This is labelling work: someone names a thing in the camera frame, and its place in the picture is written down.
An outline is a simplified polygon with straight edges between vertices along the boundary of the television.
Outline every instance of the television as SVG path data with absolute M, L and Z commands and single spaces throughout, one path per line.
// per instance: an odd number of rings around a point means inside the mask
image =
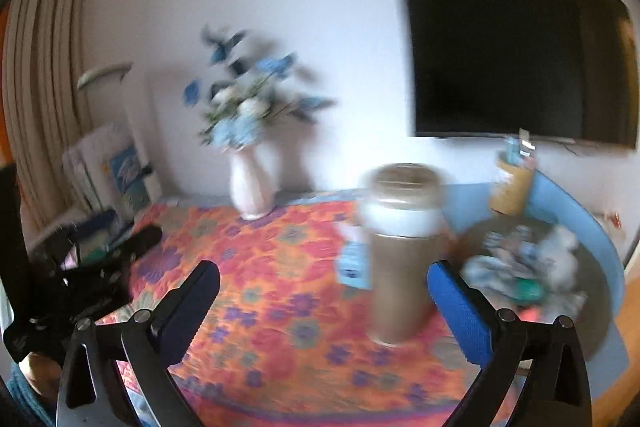
M 416 136 L 636 147 L 638 66 L 621 0 L 406 0 Z

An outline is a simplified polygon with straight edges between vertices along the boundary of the orange floral tablecloth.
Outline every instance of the orange floral tablecloth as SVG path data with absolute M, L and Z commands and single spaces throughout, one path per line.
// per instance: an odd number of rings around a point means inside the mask
M 155 204 L 138 226 L 162 226 L 162 243 L 133 267 L 132 305 L 107 322 L 153 309 L 209 259 L 220 294 L 170 368 L 206 426 L 442 425 L 478 369 L 438 314 L 402 347 L 369 340 L 369 292 L 334 275 L 343 245 L 334 222 L 353 213 L 353 201 L 328 201 L 249 223 L 228 206 Z M 127 364 L 122 372 L 137 390 Z

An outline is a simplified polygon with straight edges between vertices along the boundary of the pen holder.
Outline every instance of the pen holder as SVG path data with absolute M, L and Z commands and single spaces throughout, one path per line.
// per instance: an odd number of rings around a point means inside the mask
M 535 171 L 532 169 L 508 164 L 501 152 L 497 159 L 497 174 L 489 208 L 506 216 L 521 214 L 527 204 L 533 174 Z

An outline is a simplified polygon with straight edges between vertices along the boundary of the vase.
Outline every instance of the vase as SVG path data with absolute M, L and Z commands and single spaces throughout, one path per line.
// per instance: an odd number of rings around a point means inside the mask
M 273 210 L 273 182 L 255 158 L 255 147 L 229 149 L 231 201 L 242 219 L 254 221 Z

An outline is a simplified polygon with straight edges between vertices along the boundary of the beige curtain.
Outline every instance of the beige curtain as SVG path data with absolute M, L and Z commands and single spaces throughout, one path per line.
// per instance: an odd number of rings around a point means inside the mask
M 68 209 L 62 153 L 92 129 L 76 89 L 82 0 L 11 0 L 2 55 L 2 105 L 23 202 L 37 229 Z

